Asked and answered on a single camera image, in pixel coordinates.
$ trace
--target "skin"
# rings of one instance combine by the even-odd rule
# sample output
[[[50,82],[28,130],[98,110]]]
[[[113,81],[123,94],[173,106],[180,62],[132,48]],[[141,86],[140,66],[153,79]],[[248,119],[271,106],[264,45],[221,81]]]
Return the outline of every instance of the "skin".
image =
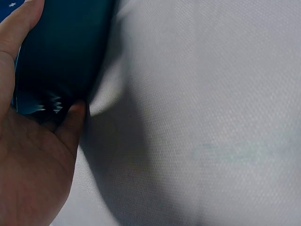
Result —
[[[84,102],[63,123],[39,125],[18,115],[10,100],[14,59],[42,14],[44,0],[28,0],[0,23],[0,226],[48,226],[71,188],[84,124]]]

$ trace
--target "finger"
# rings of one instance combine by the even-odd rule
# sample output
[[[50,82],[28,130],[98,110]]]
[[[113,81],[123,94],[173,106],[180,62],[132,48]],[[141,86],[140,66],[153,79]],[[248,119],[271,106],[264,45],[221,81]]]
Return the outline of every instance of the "finger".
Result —
[[[26,0],[0,23],[0,52],[16,58],[28,32],[39,21],[44,0]]]
[[[62,124],[55,131],[56,136],[75,157],[79,138],[83,129],[86,115],[86,105],[83,101],[74,104],[67,113]]]
[[[66,114],[68,113],[68,110],[69,110],[69,108],[64,107],[57,114],[54,114],[51,117],[44,120],[41,125],[54,133],[56,131],[56,129],[58,128],[58,126],[65,119]]]

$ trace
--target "textured fabric surface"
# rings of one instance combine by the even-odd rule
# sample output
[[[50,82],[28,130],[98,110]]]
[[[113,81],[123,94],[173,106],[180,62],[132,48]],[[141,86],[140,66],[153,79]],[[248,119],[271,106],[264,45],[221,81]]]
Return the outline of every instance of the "textured fabric surface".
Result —
[[[53,226],[301,225],[300,11],[121,2]]]

